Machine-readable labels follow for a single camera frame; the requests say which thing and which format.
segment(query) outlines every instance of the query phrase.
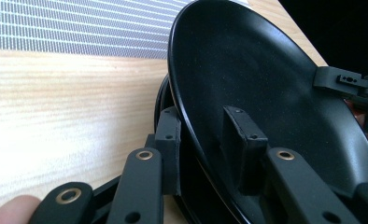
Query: screw hole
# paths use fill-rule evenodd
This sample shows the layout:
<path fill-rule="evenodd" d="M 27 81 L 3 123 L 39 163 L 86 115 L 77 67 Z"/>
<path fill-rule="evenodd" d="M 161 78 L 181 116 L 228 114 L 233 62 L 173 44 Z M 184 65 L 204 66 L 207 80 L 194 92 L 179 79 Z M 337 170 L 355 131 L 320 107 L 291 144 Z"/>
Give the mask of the screw hole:
<path fill-rule="evenodd" d="M 81 190 L 77 188 L 65 189 L 56 197 L 56 203 L 67 204 L 75 201 L 81 195 Z"/>
<path fill-rule="evenodd" d="M 323 217 L 331 223 L 341 223 L 341 218 L 331 212 L 324 212 Z"/>
<path fill-rule="evenodd" d="M 278 151 L 277 156 L 285 161 L 292 161 L 295 158 L 294 155 L 288 151 Z"/>
<path fill-rule="evenodd" d="M 135 156 L 142 161 L 146 161 L 146 160 L 151 159 L 153 154 L 150 151 L 141 151 L 135 154 Z"/>
<path fill-rule="evenodd" d="M 140 214 L 137 212 L 132 212 L 125 217 L 126 223 L 136 223 L 140 220 Z"/>

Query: fingertip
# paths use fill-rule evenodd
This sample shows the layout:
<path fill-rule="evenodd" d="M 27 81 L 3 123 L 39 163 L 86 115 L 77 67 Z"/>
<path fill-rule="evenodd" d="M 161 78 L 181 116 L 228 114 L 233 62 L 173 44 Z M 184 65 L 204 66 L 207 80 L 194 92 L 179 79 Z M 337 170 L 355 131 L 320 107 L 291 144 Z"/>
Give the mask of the fingertip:
<path fill-rule="evenodd" d="M 364 114 L 358 114 L 358 115 L 355 115 L 355 118 L 358 121 L 358 123 L 360 124 L 360 126 L 363 128 L 364 127 L 364 122 L 365 122 L 365 115 Z"/>
<path fill-rule="evenodd" d="M 21 195 L 0 207 L 0 224 L 29 222 L 41 201 L 31 195 Z"/>

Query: wooden surface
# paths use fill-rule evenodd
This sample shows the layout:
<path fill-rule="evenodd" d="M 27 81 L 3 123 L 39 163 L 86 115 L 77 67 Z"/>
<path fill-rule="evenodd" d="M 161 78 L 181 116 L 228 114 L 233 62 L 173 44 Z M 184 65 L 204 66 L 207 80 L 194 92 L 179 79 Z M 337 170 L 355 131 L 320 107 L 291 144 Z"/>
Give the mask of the wooden surface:
<path fill-rule="evenodd" d="M 277 0 L 250 6 L 324 65 Z M 129 152 L 153 132 L 165 60 L 0 50 L 0 205 L 43 198 L 81 181 L 94 188 L 120 175 Z M 164 223 L 185 223 L 165 197 Z"/>

